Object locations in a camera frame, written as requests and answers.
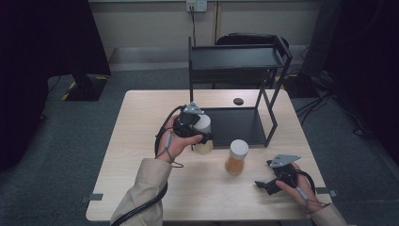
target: tabletop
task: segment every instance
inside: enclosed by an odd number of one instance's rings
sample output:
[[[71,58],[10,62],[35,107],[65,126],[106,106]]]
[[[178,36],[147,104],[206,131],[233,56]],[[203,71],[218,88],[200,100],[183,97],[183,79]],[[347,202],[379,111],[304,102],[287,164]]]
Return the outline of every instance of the tabletop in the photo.
[[[237,107],[233,103],[235,98],[244,100],[242,106],[255,106],[259,93],[256,89],[196,89],[194,92],[194,101],[199,107]],[[273,92],[266,91],[269,98]],[[134,184],[141,160],[154,157],[153,144],[160,126],[176,106],[188,102],[189,90],[132,90],[126,93],[93,190],[93,194],[104,195],[100,201],[90,201],[88,220],[111,219],[123,195]],[[173,169],[168,179],[168,193],[163,199],[164,220],[306,218],[305,209],[288,194],[279,192],[269,196],[254,183],[276,178],[266,161],[280,153],[300,155],[301,159],[296,163],[311,175],[315,186],[326,186],[284,90],[280,91],[273,111],[279,126],[270,144],[267,148],[250,148],[244,171],[238,176],[230,175],[225,169],[229,149],[215,148],[201,155],[187,147],[176,159],[184,164],[184,168]],[[259,112],[264,131],[270,131],[272,122],[263,101]],[[317,194],[317,198],[320,202],[331,202],[328,194]]]

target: person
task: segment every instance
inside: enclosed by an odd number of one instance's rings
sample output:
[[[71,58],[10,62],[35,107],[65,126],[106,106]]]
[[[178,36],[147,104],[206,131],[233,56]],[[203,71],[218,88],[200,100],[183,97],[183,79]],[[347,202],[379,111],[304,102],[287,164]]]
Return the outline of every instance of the person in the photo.
[[[177,116],[171,117],[165,126],[167,130],[160,139],[158,155],[154,159],[145,158],[141,161],[135,184],[126,192],[120,201],[120,204],[112,215],[111,224],[129,211],[153,199],[166,185],[174,159],[182,153],[186,146],[197,144],[202,140],[201,135],[193,137],[178,137],[175,135],[171,128],[176,117]],[[168,149],[166,149],[165,147],[169,136],[171,136],[171,140]],[[299,170],[297,164],[292,164],[296,170]],[[276,181],[276,185],[290,194],[297,202],[305,206],[316,225],[347,225],[333,203],[323,205],[317,200],[305,176],[298,175],[298,186],[305,192],[310,200],[309,202],[306,202],[295,188],[286,185],[282,181]],[[121,225],[153,226],[162,225],[162,223],[163,208],[162,202],[160,201],[143,212],[129,218]]]

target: shelf top tier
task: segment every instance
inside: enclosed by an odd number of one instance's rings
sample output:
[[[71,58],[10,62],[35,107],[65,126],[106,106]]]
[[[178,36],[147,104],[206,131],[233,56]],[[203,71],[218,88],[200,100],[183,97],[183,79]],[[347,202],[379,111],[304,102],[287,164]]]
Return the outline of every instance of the shelf top tier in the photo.
[[[192,70],[283,68],[284,60],[274,45],[193,46]]]

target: white lid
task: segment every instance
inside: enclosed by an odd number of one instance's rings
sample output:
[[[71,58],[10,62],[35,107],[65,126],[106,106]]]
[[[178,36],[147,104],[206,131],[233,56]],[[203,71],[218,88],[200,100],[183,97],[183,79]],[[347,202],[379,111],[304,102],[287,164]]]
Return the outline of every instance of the white lid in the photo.
[[[211,118],[207,115],[199,115],[199,121],[194,125],[194,128],[202,133],[211,132]]]
[[[247,156],[248,153],[248,145],[242,139],[234,140],[230,145],[230,155],[237,159],[242,160]]]

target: sleeve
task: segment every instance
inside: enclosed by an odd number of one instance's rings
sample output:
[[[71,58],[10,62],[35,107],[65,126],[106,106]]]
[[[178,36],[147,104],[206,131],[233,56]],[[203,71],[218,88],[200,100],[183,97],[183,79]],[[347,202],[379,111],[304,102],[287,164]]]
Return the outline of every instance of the sleeve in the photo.
[[[347,226],[348,224],[343,219],[340,211],[333,203],[325,208],[311,214],[311,219],[318,226]]]
[[[145,158],[141,161],[135,184],[126,192],[111,218],[111,224],[118,218],[153,199],[167,183],[172,166],[159,159]],[[122,225],[162,225],[162,203],[128,219]]]

